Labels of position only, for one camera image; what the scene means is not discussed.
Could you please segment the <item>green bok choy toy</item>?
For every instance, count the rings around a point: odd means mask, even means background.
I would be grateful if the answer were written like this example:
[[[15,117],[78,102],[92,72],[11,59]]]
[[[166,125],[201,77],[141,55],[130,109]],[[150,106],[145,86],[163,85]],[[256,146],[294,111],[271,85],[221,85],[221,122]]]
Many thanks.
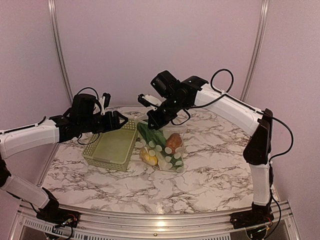
[[[145,142],[145,144],[142,145],[142,148],[148,148],[149,150],[155,151],[158,160],[157,165],[155,166],[158,166],[158,168],[163,171],[169,171],[170,166],[166,161],[166,156],[169,156],[169,154],[165,152],[167,140],[164,137],[163,132],[149,129],[148,125],[142,122],[138,122],[136,128]]]

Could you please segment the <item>yellow lemon toy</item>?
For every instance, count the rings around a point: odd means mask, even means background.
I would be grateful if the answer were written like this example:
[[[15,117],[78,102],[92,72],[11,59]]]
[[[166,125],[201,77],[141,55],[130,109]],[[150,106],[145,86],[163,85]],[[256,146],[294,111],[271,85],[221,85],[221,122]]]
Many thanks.
[[[143,162],[147,163],[150,166],[156,166],[158,164],[156,152],[152,149],[143,147],[139,152],[139,156]]]

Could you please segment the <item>green perforated plastic basket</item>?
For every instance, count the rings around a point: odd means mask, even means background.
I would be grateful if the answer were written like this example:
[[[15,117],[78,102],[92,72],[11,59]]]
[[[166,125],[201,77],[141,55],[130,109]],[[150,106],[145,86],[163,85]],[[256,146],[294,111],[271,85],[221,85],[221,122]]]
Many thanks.
[[[138,131],[134,119],[118,130],[94,134],[82,151],[89,165],[125,172],[128,168]]]

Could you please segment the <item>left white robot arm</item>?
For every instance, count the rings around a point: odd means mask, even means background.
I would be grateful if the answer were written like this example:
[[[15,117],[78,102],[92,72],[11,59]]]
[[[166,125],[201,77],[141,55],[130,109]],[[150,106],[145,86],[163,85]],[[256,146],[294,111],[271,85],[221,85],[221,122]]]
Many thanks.
[[[7,169],[5,159],[42,145],[64,143],[78,138],[81,134],[102,134],[121,129],[128,118],[118,111],[108,111],[104,115],[91,114],[82,120],[65,115],[52,116],[39,123],[0,132],[0,189],[39,209],[53,223],[63,219],[59,203],[44,189],[24,180]]]

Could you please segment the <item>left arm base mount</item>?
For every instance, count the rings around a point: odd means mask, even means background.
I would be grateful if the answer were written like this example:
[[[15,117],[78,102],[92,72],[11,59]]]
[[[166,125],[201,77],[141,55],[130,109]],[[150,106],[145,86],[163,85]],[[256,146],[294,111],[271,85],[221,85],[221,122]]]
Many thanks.
[[[42,189],[47,193],[49,202],[45,207],[39,208],[36,217],[40,220],[54,223],[59,227],[68,225],[69,227],[76,228],[80,213],[78,211],[60,208],[60,204],[54,195],[44,187]]]

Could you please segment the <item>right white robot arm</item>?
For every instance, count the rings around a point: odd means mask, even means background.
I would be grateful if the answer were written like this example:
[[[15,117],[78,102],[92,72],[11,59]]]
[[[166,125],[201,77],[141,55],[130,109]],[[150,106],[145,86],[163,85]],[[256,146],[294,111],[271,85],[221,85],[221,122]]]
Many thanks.
[[[151,85],[165,98],[160,101],[150,94],[140,94],[140,102],[152,109],[147,113],[148,127],[158,130],[178,116],[180,110],[207,109],[224,118],[247,133],[250,137],[243,151],[243,157],[249,164],[253,180],[253,204],[247,219],[258,224],[267,216],[267,206],[271,202],[270,172],[272,117],[260,113],[244,102],[221,90],[209,87],[207,80],[191,76],[184,81],[174,77],[157,75]]]

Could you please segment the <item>clear zip top bag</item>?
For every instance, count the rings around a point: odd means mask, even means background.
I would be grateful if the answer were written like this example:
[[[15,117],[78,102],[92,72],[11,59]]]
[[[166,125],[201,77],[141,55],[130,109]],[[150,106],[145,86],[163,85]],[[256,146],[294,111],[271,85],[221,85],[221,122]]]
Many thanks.
[[[166,172],[185,170],[184,135],[187,128],[169,124],[159,130],[148,128],[146,120],[135,119],[138,138],[135,147],[146,164]]]

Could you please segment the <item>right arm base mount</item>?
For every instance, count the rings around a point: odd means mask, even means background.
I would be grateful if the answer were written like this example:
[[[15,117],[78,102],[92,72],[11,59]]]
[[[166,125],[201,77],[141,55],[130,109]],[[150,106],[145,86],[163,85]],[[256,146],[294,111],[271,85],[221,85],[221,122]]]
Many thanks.
[[[230,215],[230,223],[234,229],[252,227],[274,220],[270,205],[261,206],[252,203],[250,210],[234,212]]]

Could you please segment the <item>bright green pepper toy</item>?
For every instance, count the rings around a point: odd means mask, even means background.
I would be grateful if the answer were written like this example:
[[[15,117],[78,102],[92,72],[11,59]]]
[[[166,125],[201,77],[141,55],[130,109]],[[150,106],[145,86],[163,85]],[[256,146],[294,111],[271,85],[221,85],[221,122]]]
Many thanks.
[[[165,157],[170,168],[179,168],[184,166],[183,156],[180,152]]]

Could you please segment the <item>brown orange round toy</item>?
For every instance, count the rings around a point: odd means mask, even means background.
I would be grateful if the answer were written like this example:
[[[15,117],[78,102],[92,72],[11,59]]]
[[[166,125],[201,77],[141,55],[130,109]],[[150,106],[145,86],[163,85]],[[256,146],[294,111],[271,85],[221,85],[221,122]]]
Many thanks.
[[[173,133],[166,141],[166,147],[170,148],[173,152],[183,145],[183,140],[179,133]]]

